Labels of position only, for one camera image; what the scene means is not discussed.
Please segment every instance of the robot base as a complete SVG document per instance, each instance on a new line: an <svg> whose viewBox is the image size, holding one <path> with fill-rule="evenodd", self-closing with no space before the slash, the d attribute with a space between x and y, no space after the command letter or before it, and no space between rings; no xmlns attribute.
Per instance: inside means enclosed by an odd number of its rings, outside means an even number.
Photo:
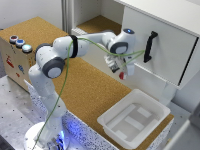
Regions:
<svg viewBox="0 0 200 150"><path fill-rule="evenodd" d="M35 145L34 138L37 135L37 133L40 131L40 129L42 128L43 125L44 125L44 122L35 124L26 132L25 137L24 137L24 150L32 150L33 149L33 146ZM67 147L70 143L69 137L65 137L64 143L65 143L65 147L66 147L65 150L67 150ZM47 147L40 148L38 145L36 145L34 150L49 150L49 148L47 148Z"/></svg>

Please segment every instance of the cardboard box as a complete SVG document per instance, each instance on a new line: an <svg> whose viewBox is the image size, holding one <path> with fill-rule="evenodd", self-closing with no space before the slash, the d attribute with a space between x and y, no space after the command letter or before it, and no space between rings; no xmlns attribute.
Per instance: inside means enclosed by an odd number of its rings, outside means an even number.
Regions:
<svg viewBox="0 0 200 150"><path fill-rule="evenodd" d="M21 49L9 43L9 38L17 35L33 48L33 52L25 54ZM28 87L24 79L29 81L28 70L35 64L35 49L42 43L53 41L67 33L46 22L40 17L30 19L0 31L0 51L4 62L6 74L25 90Z"/></svg>

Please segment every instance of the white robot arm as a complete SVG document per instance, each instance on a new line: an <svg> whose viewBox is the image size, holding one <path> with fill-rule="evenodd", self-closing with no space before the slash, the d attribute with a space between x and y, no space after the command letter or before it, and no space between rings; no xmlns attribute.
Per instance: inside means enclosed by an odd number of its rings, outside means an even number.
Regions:
<svg viewBox="0 0 200 150"><path fill-rule="evenodd" d="M81 57L84 56L89 49L89 41L77 40L77 38L86 38L92 40L95 43L104 45L111 53L114 54L130 54L133 53L133 47L135 44L135 35L131 29L124 29L116 36L113 32L107 31L96 34L75 36L66 36L57 38L53 42L53 46L48 44L40 45L36 50L36 64L29 70L29 77L32 85L41 96L43 104L47 108L47 116L49 117L50 112L53 110L58 94L55 92L55 87L51 79L57 78L63 71L65 65L64 59L68 57L68 47L73 40L69 57ZM106 61L110 68L115 72L117 67L113 64L112 60L109 60L110 56L106 57ZM131 56L122 57L123 61L132 59ZM127 66L127 74L132 75L134 72L134 63L131 62ZM50 149L49 143L63 130L62 116L66 113L67 108L62 101L59 102L54 110L53 114L49 118L45 125L37 146L43 150Z"/></svg>

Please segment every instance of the blue sticker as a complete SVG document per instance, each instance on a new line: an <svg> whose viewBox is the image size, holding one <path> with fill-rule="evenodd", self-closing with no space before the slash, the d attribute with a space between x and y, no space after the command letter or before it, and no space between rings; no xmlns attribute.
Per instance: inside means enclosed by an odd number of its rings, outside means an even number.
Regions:
<svg viewBox="0 0 200 150"><path fill-rule="evenodd" d="M24 69L21 65L18 66L19 67L19 70L24 74Z"/></svg>

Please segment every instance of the green cable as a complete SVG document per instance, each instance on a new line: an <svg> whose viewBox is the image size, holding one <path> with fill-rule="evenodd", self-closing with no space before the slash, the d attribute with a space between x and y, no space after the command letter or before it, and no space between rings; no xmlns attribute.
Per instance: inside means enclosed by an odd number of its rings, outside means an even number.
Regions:
<svg viewBox="0 0 200 150"><path fill-rule="evenodd" d="M42 129L41 129L41 131L40 131L40 133L39 133L39 136L38 136L38 138L37 138L37 140L36 140L36 142L35 142L35 145L33 146L33 149L35 148L35 146L36 146L36 144L37 144L37 142L38 142L38 140L39 140L39 138L40 138L40 135L41 135L41 133L42 133L44 127L45 127L45 125L46 125L47 122L49 121L49 118L51 117L51 115L53 114L54 110L56 109L56 106L57 106L57 104L58 104L58 101L59 101L59 99L60 99L60 96L61 96L61 94L62 94L62 92L63 92L64 87L65 87L65 84L66 84L66 81L67 81L67 76L68 76L68 70L69 70L69 52L70 52L72 43L73 43L73 41L70 43L69 48L68 48L69 50L68 50L68 57L67 57L67 58L68 58L68 59L67 59L67 71L66 71L65 80L64 80L62 89L61 89L61 91L60 91L60 94L59 94L59 96L58 96L58 99L57 99L57 101L56 101L56 104L55 104L53 110L51 111L49 117L48 117L47 120L45 121L45 123L44 123L44 125L43 125L43 127L42 127Z"/></svg>
<svg viewBox="0 0 200 150"><path fill-rule="evenodd" d="M89 41L90 43L92 43L92 44L96 45L97 47L99 47L101 50L103 50L103 51L105 51L106 53L108 53L108 54L110 54L110 55L113 55L113 56L131 56L131 55L135 55L135 54L140 53L139 55L137 55L137 56L134 57L133 59L129 60L127 63L122 64L122 66L121 66L120 68L124 67L125 65L127 65L128 63L130 63L131 61L133 61L134 59L138 58L139 56L141 56L141 55L144 53L144 50L140 50L140 51L137 51L137 52L133 52L133 53L131 53L131 54L114 54L114 53L111 53L111 52L107 51L107 50L104 49L102 46L98 45L97 43L95 43L95 42L93 42L93 41L91 41L91 40L89 40L89 39L85 39L85 38L78 38L78 39L79 39L79 40L86 40L86 41ZM35 146L36 146L36 144L37 144L37 142L38 142L38 140L39 140L39 138L40 138L40 135L41 135L41 133L42 133L44 127L45 127L45 125L46 125L47 122L49 121L49 119L50 119L51 115L53 114L54 110L56 109L56 106L57 106L57 104L58 104L58 101L59 101L59 99L60 99L60 96L62 95L63 89L64 89L64 87L65 87L65 84L66 84L66 81L67 81L67 76L68 76L68 70L69 70L69 53L70 53L70 49L71 49L72 43L73 43L73 41L70 43L70 45L69 45L69 47L68 47L67 71L66 71L65 80L64 80L62 89L61 89L61 91L60 91L60 94L59 94L59 96L58 96L58 99L57 99L57 101L56 101L56 104L55 104L53 110L51 111L49 117L48 117L47 120L45 121L45 123L44 123L44 125L43 125L43 127L42 127L42 129L41 129L41 131L40 131L40 133L39 133L39 135L38 135L38 138L37 138L37 140L36 140L36 142L35 142L35 145L33 146L33 149L35 148Z"/></svg>

